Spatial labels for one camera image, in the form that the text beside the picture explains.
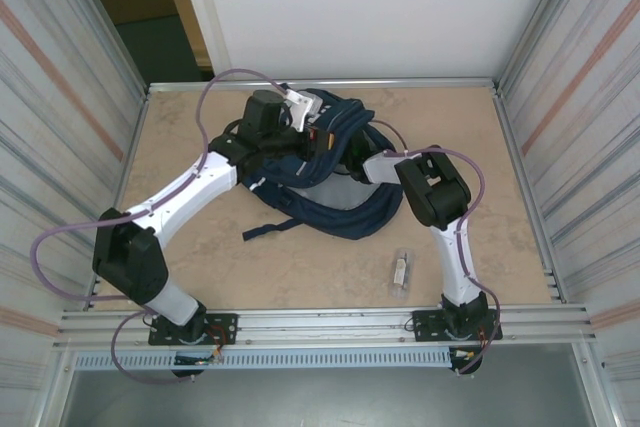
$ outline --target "wooden tabletop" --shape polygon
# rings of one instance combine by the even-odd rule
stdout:
[[[471,156],[487,180],[484,201],[470,219],[470,243],[480,280],[504,304],[550,301],[535,241],[502,131],[485,88],[335,90],[355,97],[391,122],[410,148],[439,144]],[[250,92],[212,92],[203,119],[209,137],[242,115]],[[195,161],[201,149],[194,123],[199,92],[151,96],[122,208],[160,190]],[[391,132],[385,134],[393,141]],[[472,195],[473,170],[453,159]],[[371,237],[349,241],[307,226],[243,242],[242,232],[287,217],[239,186],[211,202],[171,240],[171,275],[210,309],[430,306],[440,300],[442,274],[435,242],[406,203]],[[398,248],[415,265],[406,300],[390,295]],[[109,285],[101,293],[113,292]],[[99,303],[101,309],[130,308]]]

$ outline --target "metal wall panel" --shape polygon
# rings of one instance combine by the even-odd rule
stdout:
[[[0,424],[25,425],[63,309],[31,272],[43,230],[112,205],[144,86],[94,0],[0,0]],[[93,233],[40,252],[45,274],[85,293]]]
[[[506,110],[570,301],[640,421],[640,0],[556,0]]]

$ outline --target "black mounting plate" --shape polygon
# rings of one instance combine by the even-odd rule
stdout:
[[[495,309],[489,309],[487,315],[484,317],[478,327],[469,335],[462,338],[455,337],[449,332],[447,323],[444,319],[443,309],[431,309],[431,310],[416,310],[411,314],[413,320],[413,334],[415,335],[416,342],[442,342],[442,341],[480,341],[478,337],[478,331],[484,330],[485,335],[489,337],[493,331],[493,326],[496,319]],[[498,327],[498,332],[494,337],[494,340],[502,339],[502,327]]]
[[[220,345],[232,345],[236,343],[238,333],[238,314],[216,314],[207,313],[205,315],[207,326],[217,326],[224,330],[225,339],[222,339],[220,329],[211,329],[216,341]],[[149,345],[216,345],[216,341],[206,332],[200,339],[193,343],[186,343],[180,340],[175,334],[175,326],[162,316],[158,316],[151,322],[149,332]]]

